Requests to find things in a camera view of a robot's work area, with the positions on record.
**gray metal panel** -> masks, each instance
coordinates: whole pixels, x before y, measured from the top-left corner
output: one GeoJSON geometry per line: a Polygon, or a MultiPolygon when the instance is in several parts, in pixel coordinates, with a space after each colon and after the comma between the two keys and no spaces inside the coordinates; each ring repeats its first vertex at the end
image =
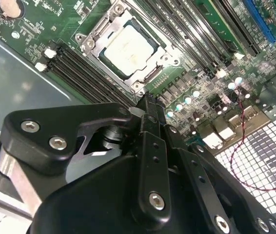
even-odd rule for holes
{"type": "Polygon", "coordinates": [[[0,129],[4,117],[15,110],[80,104],[81,101],[37,73],[0,41],[0,129]]]}

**chip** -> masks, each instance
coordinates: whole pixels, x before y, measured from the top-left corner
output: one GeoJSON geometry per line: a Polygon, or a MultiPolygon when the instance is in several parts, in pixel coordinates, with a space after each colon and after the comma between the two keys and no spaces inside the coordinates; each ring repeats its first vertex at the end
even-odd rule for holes
{"type": "Polygon", "coordinates": [[[127,25],[107,46],[104,55],[126,76],[143,70],[154,48],[133,26],[127,25]]]}

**motherboard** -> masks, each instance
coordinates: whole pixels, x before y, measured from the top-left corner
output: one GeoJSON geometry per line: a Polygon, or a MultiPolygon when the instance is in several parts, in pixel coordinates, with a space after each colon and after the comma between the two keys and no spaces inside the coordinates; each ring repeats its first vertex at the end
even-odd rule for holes
{"type": "Polygon", "coordinates": [[[152,93],[188,143],[232,140],[238,98],[269,121],[276,0],[0,0],[0,39],[85,104],[152,93]]]}

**capacitor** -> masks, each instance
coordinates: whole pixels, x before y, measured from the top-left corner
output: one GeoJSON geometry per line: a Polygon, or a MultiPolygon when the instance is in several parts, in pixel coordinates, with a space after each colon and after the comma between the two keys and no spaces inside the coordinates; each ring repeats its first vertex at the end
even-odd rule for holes
{"type": "Polygon", "coordinates": [[[180,102],[176,102],[176,110],[181,111],[183,108],[182,104],[180,102]]]}
{"type": "Polygon", "coordinates": [[[246,99],[248,99],[248,98],[251,97],[251,95],[249,94],[249,92],[248,92],[246,89],[244,89],[243,87],[240,87],[239,90],[240,90],[241,94],[242,94],[246,99]]]}
{"type": "Polygon", "coordinates": [[[220,106],[215,107],[215,111],[218,115],[222,114],[222,110],[221,110],[220,106]]]}
{"type": "Polygon", "coordinates": [[[194,125],[190,125],[190,131],[191,131],[191,134],[192,135],[195,135],[195,134],[197,134],[197,131],[196,131],[196,128],[194,127],[194,125]]]}
{"type": "Polygon", "coordinates": [[[240,85],[240,84],[242,83],[242,81],[243,81],[243,78],[242,78],[242,77],[237,77],[237,78],[235,79],[235,84],[240,85]]]}
{"type": "Polygon", "coordinates": [[[190,97],[189,95],[186,95],[186,96],[184,96],[183,98],[184,98],[185,103],[186,103],[187,105],[189,105],[189,104],[192,102],[192,99],[191,99],[191,97],[190,97]]]}
{"type": "Polygon", "coordinates": [[[228,89],[234,90],[236,88],[236,84],[234,82],[229,82],[227,87],[228,89]]]}
{"type": "Polygon", "coordinates": [[[172,118],[174,116],[173,110],[172,109],[168,109],[166,111],[166,115],[167,115],[168,118],[172,118]]]}
{"type": "Polygon", "coordinates": [[[193,112],[192,116],[193,116],[193,119],[194,119],[196,122],[198,122],[198,121],[200,120],[200,117],[199,117],[199,115],[198,115],[198,113],[197,113],[196,111],[193,112]]]}
{"type": "Polygon", "coordinates": [[[198,91],[197,89],[193,89],[191,90],[192,96],[195,98],[198,98],[200,96],[200,91],[198,91]]]}
{"type": "Polygon", "coordinates": [[[220,104],[220,107],[221,107],[222,111],[227,111],[228,110],[228,106],[223,102],[220,104]]]}

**green circuit board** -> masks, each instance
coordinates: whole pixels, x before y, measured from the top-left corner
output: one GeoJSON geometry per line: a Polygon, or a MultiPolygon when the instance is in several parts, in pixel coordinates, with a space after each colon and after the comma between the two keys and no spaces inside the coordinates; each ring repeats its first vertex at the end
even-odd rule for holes
{"type": "MultiPolygon", "coordinates": [[[[0,39],[33,65],[41,61],[43,52],[49,46],[50,41],[63,43],[82,56],[82,51],[75,40],[75,35],[77,33],[88,35],[111,7],[109,0],[22,0],[22,2],[25,6],[25,14],[21,19],[7,19],[3,17],[0,10],[0,39]]],[[[148,19],[153,22],[152,26],[156,26],[165,32],[167,24],[158,19],[158,15],[150,7],[150,2],[144,0],[135,1],[139,6],[139,10],[144,12],[148,19]]],[[[172,4],[174,1],[168,0],[165,2],[172,4]]],[[[212,121],[217,117],[215,111],[208,105],[207,100],[214,95],[225,95],[228,82],[234,80],[236,77],[242,77],[244,87],[250,94],[257,96],[263,83],[276,76],[276,42],[269,43],[267,41],[256,21],[243,5],[243,1],[227,0],[227,2],[231,5],[235,14],[255,41],[260,53],[256,56],[248,53],[248,48],[241,43],[239,37],[235,35],[233,29],[226,22],[226,19],[217,10],[214,0],[194,0],[192,3],[199,9],[201,15],[206,19],[214,33],[222,41],[229,41],[234,46],[235,53],[244,54],[245,57],[236,60],[235,68],[226,70],[225,77],[211,82],[210,77],[202,72],[195,59],[192,60],[188,55],[181,54],[178,66],[169,65],[164,67],[145,86],[146,90],[156,96],[160,96],[171,85],[176,85],[176,81],[181,79],[185,74],[189,74],[193,78],[191,82],[187,83],[187,87],[180,89],[180,94],[166,103],[167,109],[174,111],[174,116],[168,118],[167,121],[177,126],[185,139],[189,138],[189,124],[198,126],[205,121],[212,121]],[[200,96],[194,98],[190,105],[184,105],[183,112],[176,110],[176,103],[180,102],[184,104],[183,97],[186,94],[190,95],[191,90],[194,88],[200,91],[200,96]],[[199,122],[193,123],[189,121],[189,117],[192,116],[194,111],[201,115],[199,122]]],[[[256,0],[254,2],[276,38],[276,0],[256,0]]],[[[147,21],[143,24],[146,27],[150,25],[147,21]]],[[[200,41],[199,38],[198,42],[201,43],[200,46],[204,50],[203,55],[205,53],[207,57],[214,58],[215,55],[208,49],[208,44],[200,41]]],[[[226,61],[234,59],[233,53],[224,51],[222,47],[218,46],[218,43],[215,43],[215,45],[221,48],[220,51],[226,61]]],[[[221,64],[220,66],[223,66],[224,62],[219,62],[218,58],[216,58],[216,61],[221,64]]],[[[96,68],[96,65],[90,60],[89,63],[96,68]]],[[[210,63],[206,67],[211,71],[217,71],[210,63]]],[[[110,81],[109,76],[102,69],[96,69],[110,81]]],[[[48,75],[82,101],[87,104],[89,103],[85,97],[60,77],[52,73],[48,73],[48,75]]],[[[121,90],[131,101],[136,102],[137,97],[135,95],[123,90],[117,82],[112,81],[111,83],[121,90]]],[[[235,109],[235,105],[229,102],[228,107],[229,110],[235,109]]]]}

